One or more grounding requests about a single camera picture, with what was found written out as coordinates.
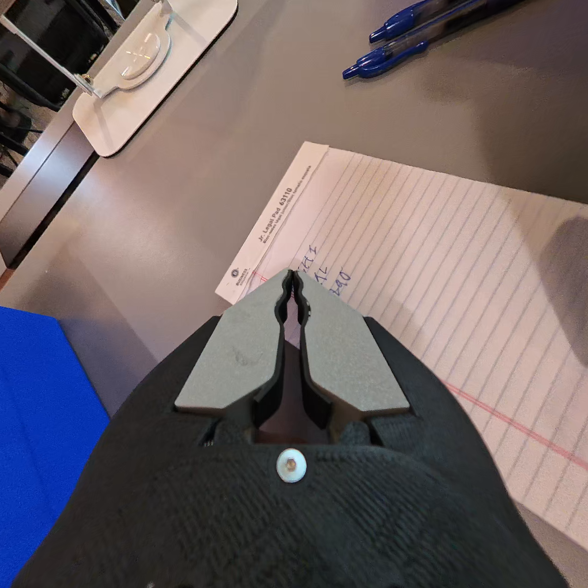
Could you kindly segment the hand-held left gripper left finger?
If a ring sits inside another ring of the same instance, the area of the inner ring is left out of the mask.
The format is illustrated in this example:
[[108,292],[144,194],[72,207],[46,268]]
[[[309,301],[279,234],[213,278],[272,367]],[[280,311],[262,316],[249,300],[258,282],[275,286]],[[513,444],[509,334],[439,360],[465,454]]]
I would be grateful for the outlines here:
[[283,269],[218,319],[175,409],[258,429],[282,401],[284,322],[293,271]]

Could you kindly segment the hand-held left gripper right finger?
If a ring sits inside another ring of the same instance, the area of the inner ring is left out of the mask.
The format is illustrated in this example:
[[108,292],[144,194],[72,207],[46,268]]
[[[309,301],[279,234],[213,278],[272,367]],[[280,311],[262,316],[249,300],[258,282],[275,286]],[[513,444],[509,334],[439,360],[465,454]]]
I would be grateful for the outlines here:
[[406,413],[409,401],[365,318],[306,273],[293,273],[303,406],[322,430]]

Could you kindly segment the white lined legal pad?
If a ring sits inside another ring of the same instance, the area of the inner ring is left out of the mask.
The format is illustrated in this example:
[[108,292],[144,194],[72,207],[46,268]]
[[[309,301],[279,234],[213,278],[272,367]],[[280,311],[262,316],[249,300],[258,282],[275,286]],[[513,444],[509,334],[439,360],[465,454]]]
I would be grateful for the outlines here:
[[284,268],[410,349],[515,501],[587,548],[587,205],[305,142],[215,293]]

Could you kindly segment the blue retractable pen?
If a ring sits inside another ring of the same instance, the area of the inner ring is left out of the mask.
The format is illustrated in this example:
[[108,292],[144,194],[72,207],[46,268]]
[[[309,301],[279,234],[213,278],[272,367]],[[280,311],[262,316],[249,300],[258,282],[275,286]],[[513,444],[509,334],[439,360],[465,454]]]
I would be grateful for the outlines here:
[[383,41],[383,45],[360,57],[354,65],[344,70],[343,80],[355,77],[362,79],[378,77],[403,61],[425,52],[432,43],[497,14],[479,19],[476,22],[470,21],[471,16],[456,22],[454,14],[461,11],[463,9],[455,11],[455,13],[446,13],[411,29],[396,39]]
[[407,33],[411,29],[425,24],[433,19],[445,15],[454,14],[460,19],[471,16],[470,21],[476,22],[499,13],[520,1],[419,1],[412,4],[388,18],[384,24],[369,35],[369,43],[390,41]]

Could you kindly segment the large blue plastic bin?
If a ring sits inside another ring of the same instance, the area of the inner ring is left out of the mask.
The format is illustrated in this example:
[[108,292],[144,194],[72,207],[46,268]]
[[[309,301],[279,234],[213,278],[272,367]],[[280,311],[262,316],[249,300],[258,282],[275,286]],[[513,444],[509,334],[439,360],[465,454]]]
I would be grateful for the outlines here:
[[59,518],[108,422],[58,321],[1,307],[1,587]]

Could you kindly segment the silver monitor stand foot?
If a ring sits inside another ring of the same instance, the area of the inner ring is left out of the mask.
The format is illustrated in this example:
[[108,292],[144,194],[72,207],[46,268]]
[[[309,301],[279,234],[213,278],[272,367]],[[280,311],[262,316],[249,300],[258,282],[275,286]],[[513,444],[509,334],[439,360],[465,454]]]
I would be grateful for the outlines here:
[[152,77],[166,60],[172,40],[168,26],[173,18],[169,1],[153,8],[118,48],[92,81],[92,94],[105,99],[111,93],[130,91]]

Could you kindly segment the black monitor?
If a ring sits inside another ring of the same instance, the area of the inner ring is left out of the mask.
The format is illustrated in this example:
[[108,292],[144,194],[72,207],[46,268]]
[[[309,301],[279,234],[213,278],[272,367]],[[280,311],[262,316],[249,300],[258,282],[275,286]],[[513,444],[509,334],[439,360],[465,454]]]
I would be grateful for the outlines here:
[[[85,74],[138,1],[14,1],[5,16],[57,63]],[[76,86],[1,26],[1,82],[41,107],[59,110]]]

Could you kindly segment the white monitor base plate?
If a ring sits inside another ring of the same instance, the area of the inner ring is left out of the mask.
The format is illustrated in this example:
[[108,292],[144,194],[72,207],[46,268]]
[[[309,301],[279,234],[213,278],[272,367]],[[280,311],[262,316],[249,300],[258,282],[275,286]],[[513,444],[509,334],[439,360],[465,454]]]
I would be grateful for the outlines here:
[[115,91],[105,99],[83,93],[73,107],[74,121],[101,157],[118,153],[129,142],[181,78],[224,32],[238,10],[238,1],[169,3],[173,9],[173,18],[168,26],[172,45],[156,73],[137,88]]

